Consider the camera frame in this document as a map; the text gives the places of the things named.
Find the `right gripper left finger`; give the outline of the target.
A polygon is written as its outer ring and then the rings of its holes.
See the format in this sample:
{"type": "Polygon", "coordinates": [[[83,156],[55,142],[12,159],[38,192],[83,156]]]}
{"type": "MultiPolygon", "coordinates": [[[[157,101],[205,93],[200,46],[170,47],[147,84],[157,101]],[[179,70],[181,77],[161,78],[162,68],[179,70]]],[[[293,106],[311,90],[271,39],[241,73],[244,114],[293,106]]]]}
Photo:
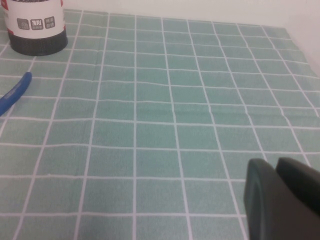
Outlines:
{"type": "Polygon", "coordinates": [[[320,214],[301,202],[263,159],[248,162],[243,201],[251,240],[320,238],[320,214]]]}

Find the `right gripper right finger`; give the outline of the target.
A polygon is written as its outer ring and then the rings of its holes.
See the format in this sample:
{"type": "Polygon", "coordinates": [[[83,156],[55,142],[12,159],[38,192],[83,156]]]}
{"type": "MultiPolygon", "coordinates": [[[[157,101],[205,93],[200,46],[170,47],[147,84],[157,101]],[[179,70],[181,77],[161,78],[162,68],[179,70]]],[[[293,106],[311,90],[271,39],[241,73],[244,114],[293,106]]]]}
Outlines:
{"type": "Polygon", "coordinates": [[[290,157],[280,157],[277,174],[309,209],[320,214],[320,172],[290,157]]]}

